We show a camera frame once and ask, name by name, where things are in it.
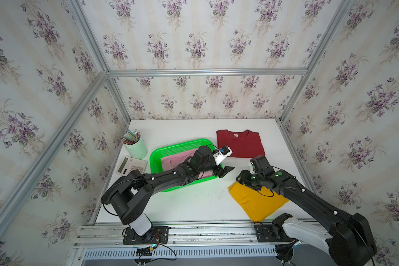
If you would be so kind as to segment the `yellow t-shirt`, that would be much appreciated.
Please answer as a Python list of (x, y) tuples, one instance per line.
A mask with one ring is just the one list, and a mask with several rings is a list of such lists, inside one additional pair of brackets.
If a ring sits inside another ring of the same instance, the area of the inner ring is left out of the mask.
[(253, 222), (261, 222), (283, 207), (288, 199), (267, 188), (255, 191), (234, 182), (228, 188), (229, 194), (242, 207)]

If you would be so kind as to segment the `dark red t-shirt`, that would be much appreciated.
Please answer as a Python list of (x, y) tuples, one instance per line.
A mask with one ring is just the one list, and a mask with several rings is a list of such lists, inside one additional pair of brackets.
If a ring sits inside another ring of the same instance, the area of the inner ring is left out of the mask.
[(227, 146), (232, 150), (231, 157), (254, 158), (266, 154), (259, 133), (250, 130), (244, 132), (218, 130), (216, 135), (219, 147)]

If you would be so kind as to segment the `green plastic basket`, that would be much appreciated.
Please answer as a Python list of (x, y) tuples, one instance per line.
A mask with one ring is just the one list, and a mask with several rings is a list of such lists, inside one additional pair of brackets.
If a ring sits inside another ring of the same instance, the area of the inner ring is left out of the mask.
[[(169, 156), (169, 155), (174, 155), (178, 154), (184, 151), (196, 149), (198, 150), (199, 147), (201, 146), (207, 146), (209, 149), (212, 149), (214, 147), (214, 144), (208, 140), (208, 139), (198, 139), (198, 140), (192, 140), (176, 145), (171, 145), (168, 147), (162, 147), (154, 152), (152, 152), (150, 156), (150, 171), (152, 174), (160, 173), (160, 172), (165, 172), (162, 170), (162, 163), (161, 159), (163, 157)], [(179, 188), (183, 188), (186, 186), (191, 186), (195, 184), (199, 184), (202, 182), (206, 182), (208, 180), (212, 180), (218, 178), (216, 176), (208, 177), (208, 178), (202, 178), (202, 179), (191, 179), (191, 183), (187, 183), (185, 181), (186, 177), (182, 176), (180, 179), (175, 179), (173, 181), (168, 180), (167, 182), (164, 183), (159, 183), (157, 181), (155, 184), (153, 184), (154, 192), (153, 194), (156, 194), (158, 192), (170, 192)]]

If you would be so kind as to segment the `pink t-shirt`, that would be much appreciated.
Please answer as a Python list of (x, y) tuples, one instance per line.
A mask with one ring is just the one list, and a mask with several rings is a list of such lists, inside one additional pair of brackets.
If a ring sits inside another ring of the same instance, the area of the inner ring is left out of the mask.
[[(195, 152), (196, 152), (196, 149), (192, 149), (192, 150), (184, 151), (184, 152), (181, 152), (178, 154), (163, 157), (161, 159), (162, 170), (168, 171), (168, 170), (175, 168), (179, 164), (183, 163), (188, 157), (193, 156), (195, 154)], [(212, 176), (213, 176), (212, 171), (204, 172), (204, 174), (201, 171), (199, 173), (199, 176), (196, 177), (196, 179), (208, 178), (208, 177), (212, 177)]]

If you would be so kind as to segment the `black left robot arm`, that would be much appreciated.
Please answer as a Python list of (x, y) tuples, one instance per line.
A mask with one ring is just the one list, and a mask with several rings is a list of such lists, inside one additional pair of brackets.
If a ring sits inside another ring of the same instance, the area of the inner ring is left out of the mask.
[(105, 191), (101, 204), (111, 205), (115, 211), (113, 215), (118, 216), (123, 225), (128, 225), (139, 237), (150, 240), (155, 235), (154, 226), (144, 213), (150, 198), (158, 192), (199, 181), (207, 172), (223, 178), (235, 169), (221, 166), (222, 161), (232, 153), (227, 146), (214, 150), (200, 146), (193, 156), (170, 170), (155, 174), (142, 174), (133, 170)]

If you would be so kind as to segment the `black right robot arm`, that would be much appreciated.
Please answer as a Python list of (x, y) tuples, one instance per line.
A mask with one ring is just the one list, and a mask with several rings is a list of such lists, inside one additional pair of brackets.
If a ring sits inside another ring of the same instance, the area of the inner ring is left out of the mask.
[(372, 262), (377, 246), (368, 220), (335, 207), (302, 185), (286, 170), (270, 165), (265, 156), (250, 160), (251, 169), (237, 176), (239, 184), (254, 191), (267, 188), (296, 204), (319, 225), (310, 225), (283, 213), (270, 225), (256, 226), (260, 242), (287, 242), (280, 248), (279, 260), (286, 262), (293, 255), (298, 241), (306, 242), (328, 254), (338, 266), (364, 266)]

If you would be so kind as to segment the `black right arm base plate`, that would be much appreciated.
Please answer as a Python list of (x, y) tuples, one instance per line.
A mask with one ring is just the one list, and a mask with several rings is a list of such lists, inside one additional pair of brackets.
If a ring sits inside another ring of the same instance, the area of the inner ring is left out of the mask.
[(298, 241), (296, 238), (289, 237), (284, 231), (282, 225), (255, 222), (253, 228), (256, 232), (257, 241), (259, 243), (295, 243)]

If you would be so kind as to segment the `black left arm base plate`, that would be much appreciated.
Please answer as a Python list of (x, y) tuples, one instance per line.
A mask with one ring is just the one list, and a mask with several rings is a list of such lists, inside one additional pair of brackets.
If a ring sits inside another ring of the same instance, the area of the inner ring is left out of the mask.
[(131, 227), (126, 227), (122, 232), (123, 245), (167, 244), (170, 229), (168, 226), (152, 226), (145, 235), (140, 236)]

